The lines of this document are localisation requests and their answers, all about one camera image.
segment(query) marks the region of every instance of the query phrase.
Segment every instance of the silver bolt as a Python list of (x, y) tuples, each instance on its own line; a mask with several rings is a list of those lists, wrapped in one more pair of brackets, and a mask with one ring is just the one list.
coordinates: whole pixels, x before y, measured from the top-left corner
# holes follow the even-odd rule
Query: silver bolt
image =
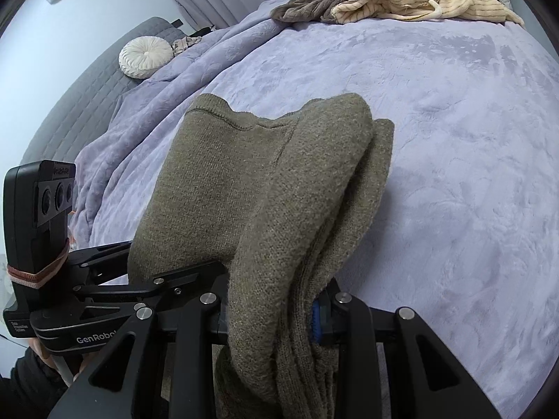
[(336, 293), (335, 298), (336, 301), (338, 301), (340, 304), (347, 304), (349, 301), (351, 301), (351, 295), (346, 292)]
[(400, 315), (402, 319), (412, 319), (415, 316), (415, 312), (409, 307), (402, 307), (398, 310), (398, 315)]
[(152, 310), (149, 307), (142, 307), (136, 312), (136, 317), (139, 319), (148, 319), (152, 316)]
[(202, 304), (213, 304), (216, 299), (217, 296), (213, 293), (204, 293), (202, 296), (200, 296), (200, 302)]

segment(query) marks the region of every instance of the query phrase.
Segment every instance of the white pleated cushion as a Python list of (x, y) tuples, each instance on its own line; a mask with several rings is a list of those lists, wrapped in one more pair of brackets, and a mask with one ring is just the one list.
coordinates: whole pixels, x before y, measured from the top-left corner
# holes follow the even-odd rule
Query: white pleated cushion
[(132, 39), (118, 55), (118, 64), (124, 74), (134, 79), (147, 79), (173, 59), (170, 44), (157, 36)]

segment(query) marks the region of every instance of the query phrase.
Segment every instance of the gray brown fabric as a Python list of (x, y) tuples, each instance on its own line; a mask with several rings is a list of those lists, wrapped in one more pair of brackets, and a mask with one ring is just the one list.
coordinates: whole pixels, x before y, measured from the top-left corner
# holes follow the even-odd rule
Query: gray brown fabric
[(272, 10), (270, 17), (280, 22), (337, 23), (332, 16), (334, 6), (350, 0), (290, 0)]
[(276, 120), (205, 94), (185, 115), (138, 227), (131, 281), (224, 262), (226, 418), (333, 417), (333, 350), (310, 343), (311, 304), (359, 243), (390, 165), (393, 124), (356, 94)]

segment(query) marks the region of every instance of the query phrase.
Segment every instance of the cream striped garment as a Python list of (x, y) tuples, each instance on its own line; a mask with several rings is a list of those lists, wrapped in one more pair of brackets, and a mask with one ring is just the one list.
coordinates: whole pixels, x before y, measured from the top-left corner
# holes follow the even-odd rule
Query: cream striped garment
[(338, 23), (366, 17), (396, 20), (432, 20), (461, 17), (468, 20), (505, 22), (524, 27), (524, 20), (497, 0), (349, 0), (332, 8)]

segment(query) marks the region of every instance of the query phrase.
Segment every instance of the sweater sleeve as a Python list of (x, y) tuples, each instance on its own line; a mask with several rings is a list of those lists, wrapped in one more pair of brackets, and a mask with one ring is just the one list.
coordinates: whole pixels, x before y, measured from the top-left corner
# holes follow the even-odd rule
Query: sweater sleeve
[(6, 419), (46, 419), (66, 391), (60, 375), (28, 348), (12, 369), (0, 379), (0, 411)]

